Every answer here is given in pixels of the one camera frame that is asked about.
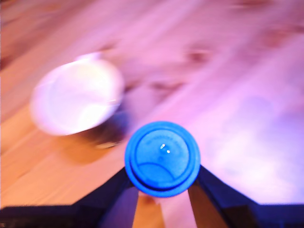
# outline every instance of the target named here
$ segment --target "white bowl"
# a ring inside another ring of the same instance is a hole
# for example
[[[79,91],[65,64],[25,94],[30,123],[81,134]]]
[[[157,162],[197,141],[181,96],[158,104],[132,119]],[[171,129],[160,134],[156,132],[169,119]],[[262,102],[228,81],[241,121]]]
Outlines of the white bowl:
[[[120,72],[95,54],[79,57],[50,71],[36,86],[31,114],[38,128],[51,135],[70,135],[96,127],[120,105]]]

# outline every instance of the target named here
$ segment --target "blue cap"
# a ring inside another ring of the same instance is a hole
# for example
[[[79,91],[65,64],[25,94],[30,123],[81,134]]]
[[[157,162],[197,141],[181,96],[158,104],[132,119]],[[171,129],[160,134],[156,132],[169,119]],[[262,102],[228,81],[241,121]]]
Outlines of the blue cap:
[[[199,147],[177,124],[150,123],[129,140],[125,169],[142,192],[156,197],[175,196],[188,189],[199,173]]]

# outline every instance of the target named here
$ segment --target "blue lid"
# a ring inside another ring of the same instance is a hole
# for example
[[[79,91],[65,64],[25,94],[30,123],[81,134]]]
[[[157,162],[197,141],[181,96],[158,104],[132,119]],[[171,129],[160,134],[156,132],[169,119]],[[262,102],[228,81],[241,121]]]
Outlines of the blue lid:
[[[200,170],[200,151],[181,126],[158,121],[140,128],[129,140],[125,168],[142,192],[170,197],[185,191]]]

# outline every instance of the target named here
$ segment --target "hardwood floor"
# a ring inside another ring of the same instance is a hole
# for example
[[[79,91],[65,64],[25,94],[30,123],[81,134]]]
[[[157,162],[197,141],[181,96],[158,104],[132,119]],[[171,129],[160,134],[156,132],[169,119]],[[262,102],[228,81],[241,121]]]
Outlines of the hardwood floor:
[[[201,164],[257,202],[304,203],[304,1],[1,7],[1,207],[77,201],[124,166],[129,137],[156,120],[188,129]],[[100,150],[79,135],[38,130],[28,106],[37,82],[100,50],[126,81],[125,140]],[[153,201],[139,199],[134,227],[196,227],[186,192]]]

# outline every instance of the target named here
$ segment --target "white dish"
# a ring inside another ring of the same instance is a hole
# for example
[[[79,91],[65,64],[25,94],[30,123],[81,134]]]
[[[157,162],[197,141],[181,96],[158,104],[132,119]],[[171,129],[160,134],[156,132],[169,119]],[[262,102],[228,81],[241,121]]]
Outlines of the white dish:
[[[32,118],[48,134],[91,129],[110,118],[120,105],[124,92],[120,72],[107,61],[87,56],[50,71],[34,89]]]

